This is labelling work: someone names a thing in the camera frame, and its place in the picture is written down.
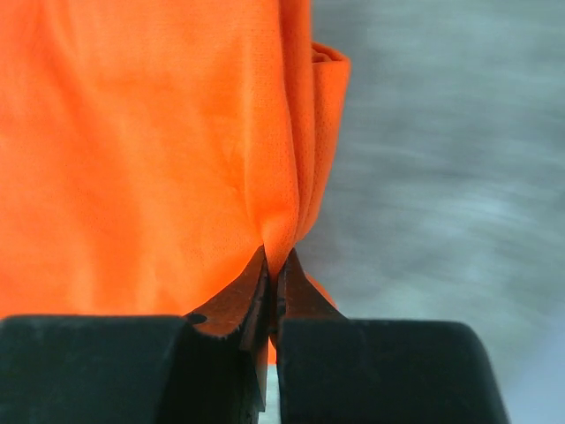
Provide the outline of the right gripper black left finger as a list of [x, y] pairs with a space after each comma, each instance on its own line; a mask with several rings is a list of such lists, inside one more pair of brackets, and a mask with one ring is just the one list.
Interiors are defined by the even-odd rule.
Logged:
[[185, 318], [208, 337], [240, 334], [243, 340], [265, 339], [269, 326], [269, 281], [264, 248], [255, 251], [235, 280]]

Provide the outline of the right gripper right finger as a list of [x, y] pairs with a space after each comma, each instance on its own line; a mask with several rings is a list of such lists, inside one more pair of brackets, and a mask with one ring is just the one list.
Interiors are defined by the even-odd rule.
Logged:
[[277, 278], [276, 330], [281, 331], [287, 319], [345, 320], [307, 278], [298, 253], [292, 249]]

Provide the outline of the orange t-shirt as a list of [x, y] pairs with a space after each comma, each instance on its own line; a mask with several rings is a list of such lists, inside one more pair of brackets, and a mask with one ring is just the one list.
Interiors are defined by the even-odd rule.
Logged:
[[350, 60], [306, 1], [1, 4], [1, 313], [184, 314], [313, 227]]

